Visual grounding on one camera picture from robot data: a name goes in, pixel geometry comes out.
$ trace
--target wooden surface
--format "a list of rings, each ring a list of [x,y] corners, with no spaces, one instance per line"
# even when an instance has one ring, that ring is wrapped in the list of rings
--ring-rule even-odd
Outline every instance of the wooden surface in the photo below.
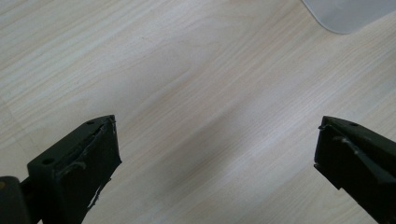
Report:
[[[375,223],[313,156],[323,115],[396,140],[395,13],[336,35],[299,0],[5,0],[0,51],[1,175],[116,115],[84,223]]]

